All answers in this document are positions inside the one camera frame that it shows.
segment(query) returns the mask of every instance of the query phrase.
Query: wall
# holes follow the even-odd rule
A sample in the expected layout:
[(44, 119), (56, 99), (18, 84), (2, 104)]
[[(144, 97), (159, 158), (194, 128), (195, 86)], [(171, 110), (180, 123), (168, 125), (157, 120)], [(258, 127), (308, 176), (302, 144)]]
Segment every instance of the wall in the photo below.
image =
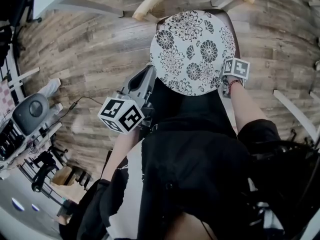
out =
[[(24, 211), (18, 211), (14, 208), (12, 198), (17, 199), (21, 203)], [(32, 204), (36, 205), (40, 211), (35, 211), (32, 208)], [(60, 239), (58, 223), (55, 221), (60, 206), (42, 193), (33, 192), (31, 182), (19, 169), (11, 170), (9, 178), (0, 181), (0, 207), (0, 212), (3, 210), (4, 218), (8, 218), (8, 221), (13, 222), (11, 224), (8, 223), (7, 220), (0, 220), (0, 229), (4, 229), (4, 231), (1, 231), (3, 235), (5, 235), (6, 232), (12, 232), (10, 237), (5, 235), (9, 240), (33, 240), (36, 239), (34, 237), (41, 235), (46, 235), (53, 239)], [(22, 231), (22, 228), (26, 227), (29, 228), (26, 232), (29, 232), (30, 235), (17, 238), (19, 232), (16, 231)]]
[(0, 207), (0, 232), (7, 240), (50, 240), (32, 228), (24, 225)]

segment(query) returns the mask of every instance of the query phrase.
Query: wooden floor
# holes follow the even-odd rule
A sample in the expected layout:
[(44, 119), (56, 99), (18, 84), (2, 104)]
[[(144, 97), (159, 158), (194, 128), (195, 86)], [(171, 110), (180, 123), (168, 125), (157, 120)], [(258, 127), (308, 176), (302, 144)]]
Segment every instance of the wooden floor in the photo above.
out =
[[(26, 47), (19, 60), (21, 72), (40, 67), (26, 85), (37, 92), (49, 79), (62, 85), (50, 102), (62, 103), (65, 113), (81, 96), (103, 102), (125, 77), (150, 61), (149, 47), (156, 32), (153, 23), (130, 18), (143, 0), (92, 0), (121, 8), (126, 17), (112, 19), (84, 12), (47, 12), (41, 23), (21, 32)], [(165, 0), (154, 11), (172, 15), (182, 9), (208, 8), (209, 0)], [(320, 13), (309, 8), (311, 0), (256, 0), (228, 12), (239, 41), (241, 57), (251, 62), (246, 88), (273, 120), (283, 139), (292, 128), (304, 132), (294, 117), (273, 97), (283, 91), (315, 123), (320, 106), (308, 96), (315, 79), (313, 64), (320, 59)], [(320, 76), (315, 84), (320, 91)], [(98, 119), (100, 105), (82, 99), (61, 121), (58, 142), (72, 153), (72, 161), (98, 177), (116, 134)]]

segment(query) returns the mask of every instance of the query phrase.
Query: person's leg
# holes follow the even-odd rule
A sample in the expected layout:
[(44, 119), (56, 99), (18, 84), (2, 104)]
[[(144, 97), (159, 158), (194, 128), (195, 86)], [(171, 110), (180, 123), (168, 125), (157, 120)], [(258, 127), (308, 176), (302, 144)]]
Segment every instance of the person's leg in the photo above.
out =
[(149, 102), (154, 108), (151, 127), (178, 114), (184, 96), (167, 87), (159, 78), (155, 80)]

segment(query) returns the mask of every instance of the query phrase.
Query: floral pattern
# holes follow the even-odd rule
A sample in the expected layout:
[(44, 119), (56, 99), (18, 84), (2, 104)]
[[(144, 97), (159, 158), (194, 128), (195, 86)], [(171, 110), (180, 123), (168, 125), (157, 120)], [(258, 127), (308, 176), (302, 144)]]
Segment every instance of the floral pattern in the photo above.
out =
[(235, 56), (236, 45), (234, 36), (232, 35), (230, 29), (227, 26), (224, 26), (219, 31), (221, 33), (222, 43), (225, 48), (231, 53), (231, 56)]
[(192, 94), (192, 86), (190, 85), (190, 82), (187, 81), (187, 79), (182, 79), (179, 81), (179, 88), (177, 89), (178, 92), (184, 94), (184, 95), (191, 95)]
[(192, 57), (195, 55), (195, 50), (194, 50), (194, 46), (190, 45), (187, 49), (186, 49), (186, 57), (191, 60)]
[(185, 56), (182, 52), (179, 52), (177, 46), (171, 47), (168, 50), (163, 50), (160, 53), (160, 63), (162, 64), (162, 68), (175, 76), (178, 76), (181, 73), (181, 69), (183, 64), (183, 59)]
[(214, 26), (210, 21), (204, 20), (205, 29), (208, 30), (211, 34), (214, 33)]
[(211, 40), (204, 41), (201, 44), (200, 52), (202, 58), (208, 63), (215, 61), (218, 56), (217, 46)]
[(183, 41), (194, 40), (198, 38), (198, 35), (202, 36), (202, 27), (200, 27), (202, 21), (202, 19), (198, 19), (196, 11), (184, 11), (179, 13), (178, 20), (170, 20), (168, 23), (169, 31)]
[(227, 55), (227, 50), (224, 50), (222, 53), (222, 58), (226, 57), (226, 55)]
[(175, 81), (175, 80), (170, 80), (169, 82), (168, 82), (168, 85), (167, 85), (170, 89), (176, 89), (176, 90), (178, 90), (179, 89), (179, 83), (178, 83), (178, 81)]
[(191, 63), (186, 67), (186, 74), (191, 80), (198, 80), (200, 78), (200, 68), (196, 63)]
[(200, 80), (206, 86), (207, 84), (211, 83), (211, 80), (214, 77), (214, 67), (211, 65), (211, 63), (201, 61), (199, 68), (201, 70)]
[(208, 18), (210, 18), (210, 19), (212, 18), (212, 14), (211, 14), (210, 12), (207, 12), (207, 11), (206, 11), (206, 12), (204, 13), (204, 15), (206, 15), (206, 16), (207, 16)]
[(183, 19), (184, 19), (184, 14), (182, 12), (177, 13), (171, 17), (171, 20), (176, 23), (181, 22)]
[(173, 78), (173, 80), (170, 80), (168, 85), (170, 89), (175, 89), (181, 94), (184, 95), (192, 95), (192, 86), (190, 85), (190, 82), (187, 81), (187, 79), (178, 80), (176, 77)]
[(214, 78), (212, 78), (211, 83), (210, 83), (210, 87), (211, 88), (219, 88), (221, 85), (221, 80), (219, 79), (219, 77), (215, 76)]
[(167, 30), (162, 30), (156, 34), (156, 42), (166, 50), (170, 49), (175, 43), (174, 37)]
[(203, 88), (202, 86), (199, 86), (198, 89), (199, 89), (202, 93), (205, 92), (205, 88)]
[(168, 74), (165, 74), (164, 77), (160, 77), (160, 80), (166, 83), (168, 81)]
[(221, 86), (234, 46), (232, 33), (215, 15), (184, 11), (164, 21), (152, 40), (150, 60), (167, 87), (198, 96)]

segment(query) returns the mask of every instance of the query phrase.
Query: black clothing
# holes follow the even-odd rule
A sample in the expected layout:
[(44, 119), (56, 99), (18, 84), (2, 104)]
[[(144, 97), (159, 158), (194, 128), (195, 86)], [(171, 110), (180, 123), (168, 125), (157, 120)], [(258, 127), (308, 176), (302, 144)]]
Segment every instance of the black clothing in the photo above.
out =
[(247, 147), (279, 140), (276, 126), (256, 120), (236, 136), (217, 91), (191, 97), (162, 85), (156, 81), (151, 96), (155, 130), (128, 153), (111, 182), (100, 181), (77, 238), (99, 239), (92, 232), (105, 227), (113, 239), (163, 239), (186, 212), (209, 224), (219, 240), (254, 239), (245, 201)]

